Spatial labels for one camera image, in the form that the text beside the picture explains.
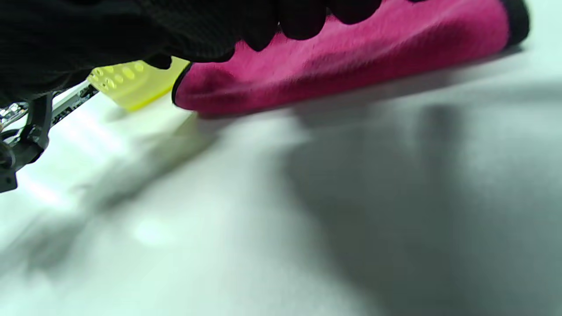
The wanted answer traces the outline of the person's left hand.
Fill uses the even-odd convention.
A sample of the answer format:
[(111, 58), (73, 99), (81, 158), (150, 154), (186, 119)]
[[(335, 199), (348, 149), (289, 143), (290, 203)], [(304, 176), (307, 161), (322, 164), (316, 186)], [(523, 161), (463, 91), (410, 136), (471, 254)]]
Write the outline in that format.
[(1, 106), (75, 86), (98, 67), (156, 58), (167, 33), (134, 0), (3, 0)]

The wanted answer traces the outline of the person's right hand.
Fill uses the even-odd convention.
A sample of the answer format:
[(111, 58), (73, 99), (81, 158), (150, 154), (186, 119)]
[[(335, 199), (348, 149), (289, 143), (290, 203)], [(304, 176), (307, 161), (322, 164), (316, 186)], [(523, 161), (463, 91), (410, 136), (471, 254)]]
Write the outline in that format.
[(353, 25), (371, 17), (379, 0), (137, 0), (167, 32), (165, 54), (193, 62), (225, 62), (244, 42), (259, 52), (283, 32), (292, 40), (317, 36), (329, 14)]

